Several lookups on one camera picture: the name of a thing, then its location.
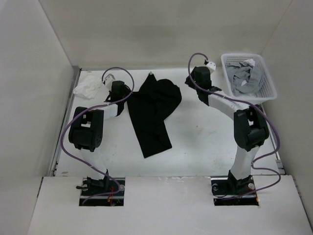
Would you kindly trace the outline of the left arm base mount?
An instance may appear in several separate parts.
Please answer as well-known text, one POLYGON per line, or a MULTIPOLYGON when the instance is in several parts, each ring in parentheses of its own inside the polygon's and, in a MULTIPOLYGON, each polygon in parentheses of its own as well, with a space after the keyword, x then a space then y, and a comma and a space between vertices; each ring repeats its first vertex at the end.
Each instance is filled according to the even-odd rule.
POLYGON ((125 178, 116 178, 120 184, 121 190, 118 190, 118 185, 108 177, 103 179, 84 178, 80 186, 76 186, 80 190, 79 206, 85 207, 116 207, 124 206, 125 193, 125 178))

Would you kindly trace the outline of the black tank top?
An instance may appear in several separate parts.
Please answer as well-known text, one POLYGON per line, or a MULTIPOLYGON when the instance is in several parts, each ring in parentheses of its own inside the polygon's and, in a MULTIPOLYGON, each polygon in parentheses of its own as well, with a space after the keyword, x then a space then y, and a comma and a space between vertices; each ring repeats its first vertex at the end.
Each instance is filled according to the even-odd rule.
POLYGON ((128 98, 131 122, 144 158, 172 148, 164 121, 181 103, 180 88, 150 72, 137 92, 128 98))

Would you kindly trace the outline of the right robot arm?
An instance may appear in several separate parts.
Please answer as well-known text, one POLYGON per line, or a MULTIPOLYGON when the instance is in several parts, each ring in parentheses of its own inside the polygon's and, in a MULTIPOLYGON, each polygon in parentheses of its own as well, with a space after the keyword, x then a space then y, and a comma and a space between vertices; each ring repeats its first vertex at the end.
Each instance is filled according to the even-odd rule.
POLYGON ((215 108, 233 121, 237 152, 234 164, 224 180, 212 180, 215 196, 237 196, 248 193, 253 183, 251 164, 260 146, 269 137, 264 117, 251 105, 230 101, 220 88, 212 85, 208 67, 194 67, 185 84, 196 90, 201 102, 215 108))

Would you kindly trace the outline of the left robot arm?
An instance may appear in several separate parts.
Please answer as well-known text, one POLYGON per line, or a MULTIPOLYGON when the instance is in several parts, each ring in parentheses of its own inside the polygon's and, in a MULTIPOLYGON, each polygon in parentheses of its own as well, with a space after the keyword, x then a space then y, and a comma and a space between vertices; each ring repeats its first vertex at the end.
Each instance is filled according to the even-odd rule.
POLYGON ((104 121, 119 116, 132 91, 123 81, 113 81, 102 105, 77 107, 69 124, 68 140, 76 149, 94 152, 102 142, 104 121))

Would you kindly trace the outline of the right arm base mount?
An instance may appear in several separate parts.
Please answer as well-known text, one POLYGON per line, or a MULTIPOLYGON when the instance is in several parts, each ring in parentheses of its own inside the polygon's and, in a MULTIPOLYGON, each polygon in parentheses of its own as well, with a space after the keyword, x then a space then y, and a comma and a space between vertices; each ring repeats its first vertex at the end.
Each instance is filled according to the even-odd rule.
POLYGON ((253 177, 243 181, 225 178, 211 179, 213 203, 215 206, 259 206, 253 177))

